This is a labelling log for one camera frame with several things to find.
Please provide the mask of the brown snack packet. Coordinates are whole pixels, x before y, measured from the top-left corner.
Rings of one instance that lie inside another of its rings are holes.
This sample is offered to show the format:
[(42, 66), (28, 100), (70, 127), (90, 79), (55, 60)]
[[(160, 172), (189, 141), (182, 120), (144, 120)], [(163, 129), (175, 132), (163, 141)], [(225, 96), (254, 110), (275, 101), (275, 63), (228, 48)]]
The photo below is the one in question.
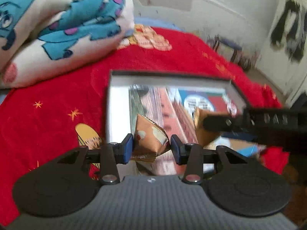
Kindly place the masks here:
[(131, 159), (152, 163), (169, 149), (170, 142), (164, 129), (149, 118), (138, 114)]
[(196, 108), (194, 111), (194, 125), (198, 144), (204, 149), (216, 149), (213, 142), (221, 136), (221, 132), (216, 131), (217, 125), (222, 119), (229, 116), (229, 113)]

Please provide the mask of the white door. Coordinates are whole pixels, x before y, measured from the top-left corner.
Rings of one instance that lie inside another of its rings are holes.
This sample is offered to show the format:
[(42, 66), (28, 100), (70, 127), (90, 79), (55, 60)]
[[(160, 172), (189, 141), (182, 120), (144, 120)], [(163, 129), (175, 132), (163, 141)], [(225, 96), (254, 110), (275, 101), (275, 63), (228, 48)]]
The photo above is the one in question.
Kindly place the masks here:
[(306, 0), (279, 0), (256, 68), (289, 95), (299, 87), (306, 67)]

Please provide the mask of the colourful history textbook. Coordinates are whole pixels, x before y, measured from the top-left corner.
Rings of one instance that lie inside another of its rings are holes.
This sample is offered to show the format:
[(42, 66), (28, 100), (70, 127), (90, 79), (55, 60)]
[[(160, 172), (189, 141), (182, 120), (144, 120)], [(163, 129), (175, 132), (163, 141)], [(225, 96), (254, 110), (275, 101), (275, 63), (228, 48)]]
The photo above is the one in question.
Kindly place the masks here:
[(236, 92), (225, 88), (192, 88), (131, 85), (130, 124), (135, 132), (137, 115), (164, 129), (168, 137), (177, 135), (184, 143), (197, 143), (194, 124), (196, 108), (232, 116), (240, 115), (246, 103)]

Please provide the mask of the red plush blanket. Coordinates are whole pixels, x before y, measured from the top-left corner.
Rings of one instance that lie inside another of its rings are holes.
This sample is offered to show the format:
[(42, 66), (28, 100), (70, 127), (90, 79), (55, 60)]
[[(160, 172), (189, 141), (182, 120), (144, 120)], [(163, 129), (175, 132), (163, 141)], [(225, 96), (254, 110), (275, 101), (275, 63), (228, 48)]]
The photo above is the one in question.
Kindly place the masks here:
[(109, 56), (34, 86), (14, 89), (1, 104), (1, 225), (19, 212), (12, 199), (17, 178), (77, 147), (75, 126), (85, 123), (105, 134), (107, 86), (111, 70), (170, 71), (231, 79), (259, 108), (281, 103), (267, 85), (252, 82), (197, 36), (138, 26), (154, 35), (158, 48), (133, 41)]

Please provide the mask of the black shallow cardboard box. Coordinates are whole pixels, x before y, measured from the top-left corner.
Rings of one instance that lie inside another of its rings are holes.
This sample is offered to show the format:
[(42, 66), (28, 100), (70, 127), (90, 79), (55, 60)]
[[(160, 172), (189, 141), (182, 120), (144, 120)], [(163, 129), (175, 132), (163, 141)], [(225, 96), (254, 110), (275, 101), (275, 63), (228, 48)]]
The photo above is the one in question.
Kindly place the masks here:
[(247, 98), (232, 80), (207, 76), (195, 76), (176, 73), (154, 73), (133, 71), (111, 71), (108, 99), (106, 137), (108, 142), (120, 143), (127, 134), (133, 135), (130, 124), (129, 87), (131, 85), (192, 87), (192, 88), (225, 88), (237, 93), (249, 105)]

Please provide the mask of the blue round stool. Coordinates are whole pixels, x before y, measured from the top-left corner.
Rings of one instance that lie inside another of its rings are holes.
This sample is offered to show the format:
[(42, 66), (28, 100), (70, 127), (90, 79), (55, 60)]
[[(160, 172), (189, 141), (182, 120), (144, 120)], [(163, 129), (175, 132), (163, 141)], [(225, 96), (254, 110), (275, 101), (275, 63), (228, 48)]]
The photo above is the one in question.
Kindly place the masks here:
[(230, 39), (221, 36), (208, 37), (207, 44), (228, 62), (241, 67), (245, 72), (252, 68), (251, 59), (243, 54), (243, 48)]

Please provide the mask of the dark clothes on door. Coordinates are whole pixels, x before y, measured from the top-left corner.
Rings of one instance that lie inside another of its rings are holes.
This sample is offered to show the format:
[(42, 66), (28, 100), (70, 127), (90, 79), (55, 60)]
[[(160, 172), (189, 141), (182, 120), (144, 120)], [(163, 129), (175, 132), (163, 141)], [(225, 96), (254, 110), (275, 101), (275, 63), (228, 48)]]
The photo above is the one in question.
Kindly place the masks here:
[(286, 0), (270, 38), (271, 46), (284, 49), (291, 62), (301, 62), (306, 43), (306, 8), (294, 0)]

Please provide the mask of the white blue monster quilt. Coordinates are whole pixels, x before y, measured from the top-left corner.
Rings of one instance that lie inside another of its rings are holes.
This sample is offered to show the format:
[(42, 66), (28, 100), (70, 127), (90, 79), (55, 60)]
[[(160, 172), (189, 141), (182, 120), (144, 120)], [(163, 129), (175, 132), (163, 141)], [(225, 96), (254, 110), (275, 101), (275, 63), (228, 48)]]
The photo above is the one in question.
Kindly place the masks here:
[(96, 61), (133, 30), (133, 0), (1, 0), (1, 88)]

